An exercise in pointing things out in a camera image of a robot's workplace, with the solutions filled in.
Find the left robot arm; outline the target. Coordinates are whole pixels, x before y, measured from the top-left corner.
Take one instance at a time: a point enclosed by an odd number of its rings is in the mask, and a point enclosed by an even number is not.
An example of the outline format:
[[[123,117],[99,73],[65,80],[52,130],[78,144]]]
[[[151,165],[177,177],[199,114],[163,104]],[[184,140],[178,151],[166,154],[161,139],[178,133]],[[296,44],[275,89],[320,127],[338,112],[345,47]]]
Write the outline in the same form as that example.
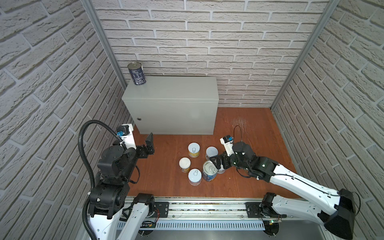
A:
[[[123,140],[105,149],[98,162],[99,181],[92,188],[85,212],[84,226],[91,240],[133,240],[141,227],[154,227],[160,212],[152,194],[138,194],[125,207],[131,176],[139,159],[154,154],[153,134],[145,145],[125,149]]]

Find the tall dark blue can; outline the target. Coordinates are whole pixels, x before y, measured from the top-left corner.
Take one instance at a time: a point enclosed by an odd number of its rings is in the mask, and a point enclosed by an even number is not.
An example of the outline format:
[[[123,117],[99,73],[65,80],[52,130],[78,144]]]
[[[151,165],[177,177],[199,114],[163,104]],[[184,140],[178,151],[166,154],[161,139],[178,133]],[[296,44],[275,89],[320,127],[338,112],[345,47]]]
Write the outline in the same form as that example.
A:
[[[137,86],[144,85],[146,83],[146,76],[143,71],[143,66],[139,62],[132,62],[128,64],[128,69],[133,80],[133,83]]]

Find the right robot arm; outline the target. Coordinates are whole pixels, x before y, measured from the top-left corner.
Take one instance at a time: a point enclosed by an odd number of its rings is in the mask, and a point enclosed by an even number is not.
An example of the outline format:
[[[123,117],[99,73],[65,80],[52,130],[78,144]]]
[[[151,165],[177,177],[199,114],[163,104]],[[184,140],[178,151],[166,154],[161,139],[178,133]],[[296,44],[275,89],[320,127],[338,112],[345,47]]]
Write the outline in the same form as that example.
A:
[[[230,136],[222,138],[221,143],[226,151],[210,158],[217,169],[235,167],[245,170],[247,178],[280,186],[302,198],[294,200],[267,193],[259,207],[261,215],[298,217],[320,224],[341,239],[353,239],[357,213],[352,192],[312,182],[268,157],[257,156],[251,146],[244,142],[234,143]]]

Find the yellow can with pull tab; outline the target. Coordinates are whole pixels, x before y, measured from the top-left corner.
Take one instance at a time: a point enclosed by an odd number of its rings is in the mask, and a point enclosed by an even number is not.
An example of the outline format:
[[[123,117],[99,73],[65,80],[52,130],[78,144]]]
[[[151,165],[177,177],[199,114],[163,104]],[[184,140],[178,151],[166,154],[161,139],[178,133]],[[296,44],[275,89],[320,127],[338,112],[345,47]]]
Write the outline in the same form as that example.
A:
[[[191,158],[197,158],[200,155],[200,145],[198,143],[190,143],[188,145],[189,156]]]

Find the white can near right gripper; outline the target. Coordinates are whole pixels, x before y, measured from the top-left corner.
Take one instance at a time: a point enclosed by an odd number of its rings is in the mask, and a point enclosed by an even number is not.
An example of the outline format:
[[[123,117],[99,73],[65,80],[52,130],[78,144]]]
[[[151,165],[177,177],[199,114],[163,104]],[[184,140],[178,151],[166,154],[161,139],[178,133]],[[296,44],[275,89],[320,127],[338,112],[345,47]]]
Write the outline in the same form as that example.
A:
[[[211,157],[217,156],[219,154],[219,151],[215,147],[208,147],[206,149],[206,159],[209,161]]]

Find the grey metal cabinet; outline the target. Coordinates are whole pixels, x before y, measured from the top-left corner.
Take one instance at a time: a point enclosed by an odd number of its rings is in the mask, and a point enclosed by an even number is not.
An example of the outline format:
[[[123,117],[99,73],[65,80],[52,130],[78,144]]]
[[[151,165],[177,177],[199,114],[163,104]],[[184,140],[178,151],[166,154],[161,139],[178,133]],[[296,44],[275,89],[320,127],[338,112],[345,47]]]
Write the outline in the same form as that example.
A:
[[[148,76],[122,100],[141,134],[212,135],[219,94],[215,77]]]

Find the aluminium corner profile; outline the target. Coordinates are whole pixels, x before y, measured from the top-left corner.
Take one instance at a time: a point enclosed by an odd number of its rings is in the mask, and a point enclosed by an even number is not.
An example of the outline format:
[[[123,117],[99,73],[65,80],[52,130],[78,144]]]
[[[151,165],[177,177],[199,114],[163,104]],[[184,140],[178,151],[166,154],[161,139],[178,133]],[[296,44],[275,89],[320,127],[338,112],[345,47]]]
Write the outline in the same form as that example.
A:
[[[108,59],[110,60],[110,63],[111,63],[111,65],[115,71],[115,74],[116,74],[122,88],[125,90],[127,88],[128,84],[124,78],[124,75],[123,75],[121,67],[118,63],[118,60],[117,60],[117,58],[113,52],[112,46],[111,46],[111,44],[107,38],[106,32],[102,26],[102,22],[97,15],[97,11],[96,11],[92,1],[83,0],[82,3],[83,3],[83,6],[84,6],[86,13],[89,16],[89,19],[90,19],[92,25],[94,26],[94,30],[95,30],[95,32],[96,32],[96,34],[100,40],[100,43],[101,43]]]
[[[331,0],[327,3],[324,12],[322,13],[319,22],[316,24],[315,28],[311,32],[307,42],[305,43],[304,47],[302,48],[300,54],[298,55],[294,65],[292,66],[291,70],[289,71],[289,74],[287,75],[285,81],[283,82],[278,94],[276,95],[270,110],[273,111],[279,101],[282,99],[285,90],[288,88],[290,82],[293,80],[295,74],[297,73],[298,69],[302,65],[302,63],[305,61],[307,55],[312,50],[312,47],[316,43],[317,39],[319,38],[320,34],[322,33],[323,29],[327,25],[329,19],[331,18],[332,14],[334,13],[335,9],[339,5],[340,0]]]

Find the aluminium corner profile left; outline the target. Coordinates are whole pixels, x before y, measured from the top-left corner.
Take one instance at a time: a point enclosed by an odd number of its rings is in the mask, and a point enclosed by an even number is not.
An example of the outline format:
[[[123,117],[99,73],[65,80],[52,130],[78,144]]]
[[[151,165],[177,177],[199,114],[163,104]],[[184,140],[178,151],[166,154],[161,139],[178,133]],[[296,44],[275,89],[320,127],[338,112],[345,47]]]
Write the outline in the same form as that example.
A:
[[[118,63],[118,60],[117,60],[117,58],[113,52],[112,46],[111,46],[111,44],[107,38],[106,32],[102,26],[102,22],[97,15],[97,11],[96,11],[92,1],[83,0],[82,3],[83,3],[83,6],[84,6],[86,13],[89,16],[89,19],[90,19],[92,25],[94,26],[94,30],[95,30],[95,32],[96,32],[96,34],[100,40],[100,43],[101,43],[108,59],[110,60],[110,63],[111,63],[111,65],[115,71],[115,74],[116,74],[122,88],[125,90],[127,88],[128,84],[124,78],[124,75],[123,75],[121,67]]]

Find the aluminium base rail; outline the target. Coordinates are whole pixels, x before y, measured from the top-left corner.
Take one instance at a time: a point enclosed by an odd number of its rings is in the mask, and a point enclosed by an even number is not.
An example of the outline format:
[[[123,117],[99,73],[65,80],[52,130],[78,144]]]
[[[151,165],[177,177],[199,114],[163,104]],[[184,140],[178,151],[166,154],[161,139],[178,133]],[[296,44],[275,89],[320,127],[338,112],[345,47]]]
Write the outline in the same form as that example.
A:
[[[157,199],[128,200],[129,206],[111,219],[104,215],[87,222],[98,240],[134,239],[152,231],[263,231],[276,235],[283,220],[307,220],[316,224],[321,210],[314,204],[274,197],[269,211],[261,200]]]

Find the orange can with white lid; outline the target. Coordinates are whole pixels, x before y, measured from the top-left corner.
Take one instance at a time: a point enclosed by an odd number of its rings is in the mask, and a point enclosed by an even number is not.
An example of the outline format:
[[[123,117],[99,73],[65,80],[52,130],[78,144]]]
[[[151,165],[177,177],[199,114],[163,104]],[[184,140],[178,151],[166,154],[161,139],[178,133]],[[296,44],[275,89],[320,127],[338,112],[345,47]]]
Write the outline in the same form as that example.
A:
[[[191,167],[191,160],[189,158],[181,158],[179,160],[179,166],[180,166],[180,169],[183,173],[188,173],[190,171],[190,167]]]

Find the white can with pull tab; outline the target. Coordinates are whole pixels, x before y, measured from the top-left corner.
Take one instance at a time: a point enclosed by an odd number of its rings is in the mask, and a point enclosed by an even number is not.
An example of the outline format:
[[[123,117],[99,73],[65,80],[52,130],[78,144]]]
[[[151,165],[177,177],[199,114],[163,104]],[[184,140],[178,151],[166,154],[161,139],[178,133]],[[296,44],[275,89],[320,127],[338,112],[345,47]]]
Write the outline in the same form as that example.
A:
[[[198,186],[202,180],[202,173],[199,169],[191,169],[188,173],[188,180],[192,186]]]

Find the large blue can gold lid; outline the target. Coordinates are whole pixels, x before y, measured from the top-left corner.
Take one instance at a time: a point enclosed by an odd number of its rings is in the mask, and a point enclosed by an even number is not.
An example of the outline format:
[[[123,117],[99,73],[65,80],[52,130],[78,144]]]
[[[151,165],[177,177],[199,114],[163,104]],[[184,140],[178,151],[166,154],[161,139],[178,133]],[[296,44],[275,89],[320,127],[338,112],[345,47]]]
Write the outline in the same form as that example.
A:
[[[203,179],[207,182],[211,182],[218,174],[218,169],[211,161],[206,161],[203,164]]]

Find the aluminium corner profile right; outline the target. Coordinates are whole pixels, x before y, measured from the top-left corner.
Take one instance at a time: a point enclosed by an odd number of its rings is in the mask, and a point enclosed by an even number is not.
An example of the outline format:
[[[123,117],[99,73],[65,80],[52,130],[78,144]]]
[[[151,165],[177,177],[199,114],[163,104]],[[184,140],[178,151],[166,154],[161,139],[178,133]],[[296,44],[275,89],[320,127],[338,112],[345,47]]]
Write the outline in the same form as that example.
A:
[[[322,33],[323,29],[327,25],[329,19],[331,18],[332,14],[334,13],[335,9],[339,5],[340,0],[331,0],[327,3],[324,12],[322,13],[319,22],[316,24],[315,28],[311,32],[307,42],[305,43],[304,47],[302,48],[300,54],[298,55],[294,65],[292,66],[291,70],[289,71],[289,74],[287,75],[285,81],[283,82],[278,94],[276,95],[270,110],[273,111],[279,101],[282,99],[285,90],[288,88],[290,82],[293,80],[295,74],[297,73],[298,69],[302,65],[302,63],[305,61],[307,55],[312,50],[312,47],[316,43],[317,39],[319,38],[320,34]]]

